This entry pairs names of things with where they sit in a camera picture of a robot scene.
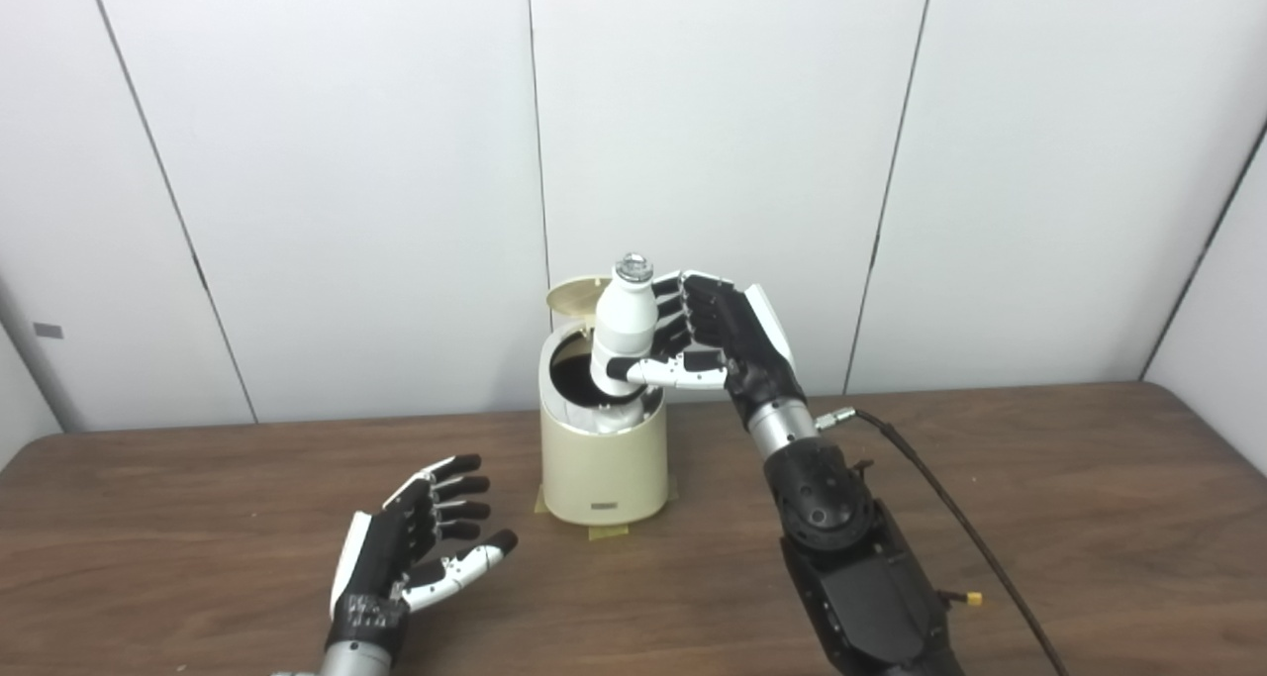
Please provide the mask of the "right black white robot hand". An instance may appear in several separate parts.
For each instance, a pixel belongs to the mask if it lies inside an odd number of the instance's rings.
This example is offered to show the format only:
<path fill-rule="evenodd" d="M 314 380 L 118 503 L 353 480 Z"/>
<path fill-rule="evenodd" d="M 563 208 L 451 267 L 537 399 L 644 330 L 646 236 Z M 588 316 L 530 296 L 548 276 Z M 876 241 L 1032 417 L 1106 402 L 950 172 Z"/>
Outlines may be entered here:
<path fill-rule="evenodd" d="M 642 387 L 723 389 L 744 428 L 805 403 L 794 360 L 760 285 L 674 271 L 645 282 L 621 273 L 599 297 L 590 377 L 625 403 Z"/>

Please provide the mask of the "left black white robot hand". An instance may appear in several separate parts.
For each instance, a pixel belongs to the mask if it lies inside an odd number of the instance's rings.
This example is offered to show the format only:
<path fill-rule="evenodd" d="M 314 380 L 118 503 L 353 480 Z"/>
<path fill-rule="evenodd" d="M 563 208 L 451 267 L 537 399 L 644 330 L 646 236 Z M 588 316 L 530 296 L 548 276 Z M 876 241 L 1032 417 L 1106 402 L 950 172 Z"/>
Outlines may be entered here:
<path fill-rule="evenodd" d="M 353 513 L 332 582 L 326 646 L 364 643 L 395 661 L 411 617 L 469 587 L 519 546 L 514 530 L 481 535 L 490 481 L 480 454 L 412 473 L 375 513 Z"/>

